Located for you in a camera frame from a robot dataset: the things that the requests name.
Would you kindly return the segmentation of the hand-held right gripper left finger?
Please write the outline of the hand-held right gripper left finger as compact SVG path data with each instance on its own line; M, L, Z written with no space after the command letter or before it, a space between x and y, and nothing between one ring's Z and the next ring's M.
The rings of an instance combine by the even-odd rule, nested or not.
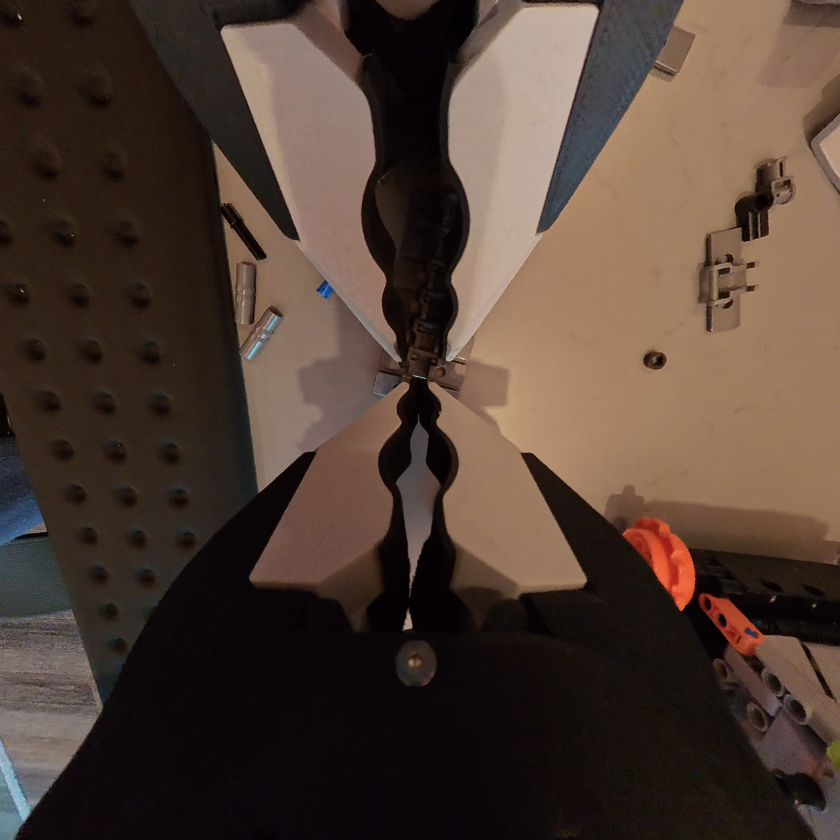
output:
M397 387L322 444L281 514L249 580L321 598L376 598L407 588L403 515L383 477L386 444L403 426Z

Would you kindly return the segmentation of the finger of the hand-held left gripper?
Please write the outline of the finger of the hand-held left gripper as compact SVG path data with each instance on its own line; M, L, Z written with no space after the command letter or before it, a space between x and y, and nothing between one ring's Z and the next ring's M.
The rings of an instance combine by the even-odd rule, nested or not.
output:
M598 16L593 3L497 2L458 52L447 145L465 193L467 237L451 276L449 360L539 242Z
M375 167L362 55L337 14L229 24L221 36L297 230L299 248L391 357L385 274L362 227Z

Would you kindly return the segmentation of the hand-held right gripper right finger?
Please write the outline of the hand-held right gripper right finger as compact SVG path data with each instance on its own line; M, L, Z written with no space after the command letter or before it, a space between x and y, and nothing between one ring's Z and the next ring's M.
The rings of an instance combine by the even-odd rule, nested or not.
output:
M436 426L453 446L443 513L459 598L518 598L582 589L587 578L522 452L441 387Z

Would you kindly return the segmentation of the dark grey toy connector plate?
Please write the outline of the dark grey toy connector plate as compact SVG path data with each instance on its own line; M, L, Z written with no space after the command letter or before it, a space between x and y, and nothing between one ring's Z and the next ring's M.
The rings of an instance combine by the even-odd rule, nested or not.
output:
M458 398L466 379L467 364L467 359L455 358L441 364L432 364L428 370L421 366L420 370L415 371L410 369L407 363L395 360L389 353L383 351L374 377L372 393L376 397L385 397L402 382L426 380Z

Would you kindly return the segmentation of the black grey toy robot vehicle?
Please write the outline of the black grey toy robot vehicle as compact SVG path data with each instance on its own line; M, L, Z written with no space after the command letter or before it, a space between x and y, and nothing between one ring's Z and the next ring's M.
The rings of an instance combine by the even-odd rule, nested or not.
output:
M732 715L813 836L838 838L838 565L691 553L686 615Z

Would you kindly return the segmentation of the long black toy pin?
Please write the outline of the long black toy pin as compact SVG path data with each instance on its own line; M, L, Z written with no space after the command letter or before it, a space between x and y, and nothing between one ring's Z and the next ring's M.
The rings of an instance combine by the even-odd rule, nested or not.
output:
M265 260L267 258L265 250L260 246L256 237L250 231L237 208L231 203L222 203L220 204L219 211L223 219L237 235L242 244L247 248L254 260Z

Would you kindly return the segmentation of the orange toy gear wheel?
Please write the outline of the orange toy gear wheel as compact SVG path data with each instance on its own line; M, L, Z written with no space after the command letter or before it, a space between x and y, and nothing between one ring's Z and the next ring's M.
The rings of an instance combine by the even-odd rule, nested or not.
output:
M676 607L683 612L692 600L697 573L690 551L669 525L656 518L640 518L623 536L645 559Z

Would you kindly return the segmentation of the grey cylinder toy sleeve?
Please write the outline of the grey cylinder toy sleeve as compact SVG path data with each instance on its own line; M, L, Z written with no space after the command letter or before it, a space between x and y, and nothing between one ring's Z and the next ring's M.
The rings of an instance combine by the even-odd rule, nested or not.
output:
M259 355L283 319L284 315L277 307L268 306L240 347L242 359L252 361Z
M237 324L249 326L256 316L256 264L249 261L237 263L234 285L234 308Z

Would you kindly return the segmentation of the dark grey small toy pieces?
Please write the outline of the dark grey small toy pieces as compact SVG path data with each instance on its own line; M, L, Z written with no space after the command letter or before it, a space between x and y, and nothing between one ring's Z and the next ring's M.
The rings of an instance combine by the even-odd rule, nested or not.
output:
M705 311L705 330L720 333L741 324L742 298L756 291L751 274L758 262L746 259L743 247L770 234L770 213L795 197L795 180L788 161L780 157L761 163L751 192L733 206L734 225L709 233L705 261L698 280L698 300Z

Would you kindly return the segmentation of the wooden book stand white base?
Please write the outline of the wooden book stand white base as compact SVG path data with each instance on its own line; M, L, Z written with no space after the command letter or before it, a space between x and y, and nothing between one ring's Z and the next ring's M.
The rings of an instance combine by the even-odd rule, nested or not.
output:
M828 181L839 192L840 117L829 122L811 141L812 152Z

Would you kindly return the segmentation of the black dimpled mat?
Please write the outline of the black dimpled mat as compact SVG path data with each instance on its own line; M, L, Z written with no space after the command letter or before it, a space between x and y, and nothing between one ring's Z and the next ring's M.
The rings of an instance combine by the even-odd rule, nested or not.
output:
M2 2L2 394L101 698L256 493L211 144L129 2Z

